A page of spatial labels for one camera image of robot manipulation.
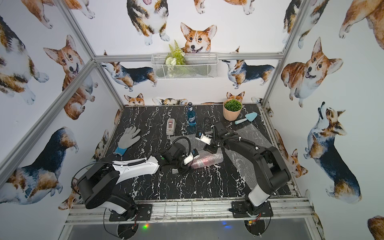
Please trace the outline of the red wine bottle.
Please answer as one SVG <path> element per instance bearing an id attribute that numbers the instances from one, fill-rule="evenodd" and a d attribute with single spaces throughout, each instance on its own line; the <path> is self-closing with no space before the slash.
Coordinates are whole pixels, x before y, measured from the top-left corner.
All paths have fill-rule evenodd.
<path id="1" fill-rule="evenodd" d="M 219 164 L 222 161 L 223 161 L 223 159 L 221 159 L 221 158 L 219 158 L 219 159 L 213 159 L 213 158 L 197 159 L 196 161 L 194 161 L 192 163 L 191 167 L 193 169 L 200 169 L 200 168 L 209 167 L 212 165 Z"/>

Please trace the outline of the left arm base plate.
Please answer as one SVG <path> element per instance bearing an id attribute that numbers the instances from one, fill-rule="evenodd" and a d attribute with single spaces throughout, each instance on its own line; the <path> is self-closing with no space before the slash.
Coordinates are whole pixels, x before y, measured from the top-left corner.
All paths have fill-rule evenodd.
<path id="1" fill-rule="evenodd" d="M 111 211 L 109 221 L 149 221 L 151 219 L 152 210 L 152 204 L 138 204 L 136 206 L 131 206 L 127 211 L 122 214 L 118 214 L 116 211 Z"/>

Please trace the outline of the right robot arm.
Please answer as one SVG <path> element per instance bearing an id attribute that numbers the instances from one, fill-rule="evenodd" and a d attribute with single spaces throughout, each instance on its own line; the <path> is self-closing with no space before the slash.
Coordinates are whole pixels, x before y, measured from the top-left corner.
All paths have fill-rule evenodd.
<path id="1" fill-rule="evenodd" d="M 263 205 L 281 187 L 291 179 L 280 151 L 276 147 L 262 147 L 251 140 L 241 137 L 237 132 L 228 131 L 221 122 L 211 126 L 212 133 L 196 133 L 196 139 L 205 143 L 205 151 L 215 154 L 221 149 L 223 157 L 228 158 L 226 150 L 236 152 L 253 165 L 257 184 L 246 197 L 245 203 L 249 214 Z"/>

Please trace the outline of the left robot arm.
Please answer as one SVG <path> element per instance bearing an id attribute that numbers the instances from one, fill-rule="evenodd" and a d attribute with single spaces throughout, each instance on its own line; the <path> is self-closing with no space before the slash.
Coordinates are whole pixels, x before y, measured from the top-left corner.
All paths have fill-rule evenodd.
<path id="1" fill-rule="evenodd" d="M 119 183 L 144 175 L 154 175 L 166 170 L 187 173 L 191 163 L 199 155 L 197 149 L 186 150 L 180 143 L 172 145 L 148 157 L 134 161 L 95 163 L 80 179 L 76 186 L 86 209 L 98 207 L 110 210 L 110 221 L 126 221 L 139 214 L 139 207 L 128 194 L 114 192 Z"/>

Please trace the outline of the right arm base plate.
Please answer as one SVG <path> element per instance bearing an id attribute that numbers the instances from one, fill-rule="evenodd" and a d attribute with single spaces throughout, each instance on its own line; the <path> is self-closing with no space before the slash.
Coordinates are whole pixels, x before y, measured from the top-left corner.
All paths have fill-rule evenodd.
<path id="1" fill-rule="evenodd" d="M 233 214 L 235 219 L 237 218 L 256 218 L 257 216 L 261 217 L 273 217 L 274 213 L 272 210 L 271 203 L 266 201 L 260 206 L 255 207 L 250 201 L 237 201 L 231 202 L 231 207 L 229 212 Z"/>

